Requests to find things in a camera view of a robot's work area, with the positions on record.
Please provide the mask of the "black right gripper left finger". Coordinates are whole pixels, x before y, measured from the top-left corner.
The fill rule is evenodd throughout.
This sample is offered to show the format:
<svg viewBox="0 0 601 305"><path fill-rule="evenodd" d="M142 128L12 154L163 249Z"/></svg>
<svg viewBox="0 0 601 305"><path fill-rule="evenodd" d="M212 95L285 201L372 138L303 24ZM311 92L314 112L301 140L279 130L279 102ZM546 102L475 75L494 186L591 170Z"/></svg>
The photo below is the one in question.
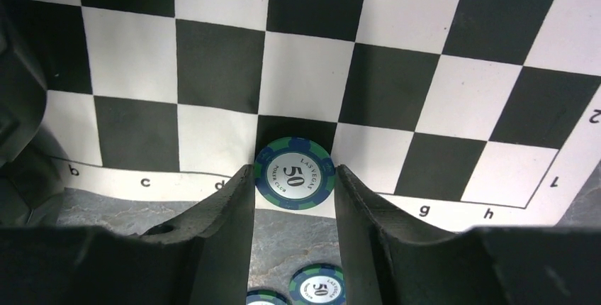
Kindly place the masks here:
<svg viewBox="0 0 601 305"><path fill-rule="evenodd" d="M243 304L254 169L141 235L100 226L1 229L2 304Z"/></svg>

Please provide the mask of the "black poker case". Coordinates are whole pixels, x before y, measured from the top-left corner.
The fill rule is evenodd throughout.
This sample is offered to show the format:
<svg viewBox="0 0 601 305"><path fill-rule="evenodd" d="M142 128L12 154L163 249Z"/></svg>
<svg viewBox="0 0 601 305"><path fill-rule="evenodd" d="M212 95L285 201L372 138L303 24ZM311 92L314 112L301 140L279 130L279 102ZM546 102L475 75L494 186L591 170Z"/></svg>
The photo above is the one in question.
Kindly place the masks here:
<svg viewBox="0 0 601 305"><path fill-rule="evenodd" d="M37 145L47 106L43 71L12 15L1 7L1 224L53 226L64 183Z"/></svg>

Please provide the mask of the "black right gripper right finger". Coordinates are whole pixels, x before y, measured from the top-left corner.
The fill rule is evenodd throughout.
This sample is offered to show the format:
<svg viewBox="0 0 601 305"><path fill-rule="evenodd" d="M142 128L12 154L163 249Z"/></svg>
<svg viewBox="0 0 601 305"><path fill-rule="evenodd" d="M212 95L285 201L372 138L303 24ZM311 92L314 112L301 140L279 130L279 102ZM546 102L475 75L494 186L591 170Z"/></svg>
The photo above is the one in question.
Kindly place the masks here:
<svg viewBox="0 0 601 305"><path fill-rule="evenodd" d="M599 304L600 231L452 233L371 191L347 166L335 213L348 304Z"/></svg>

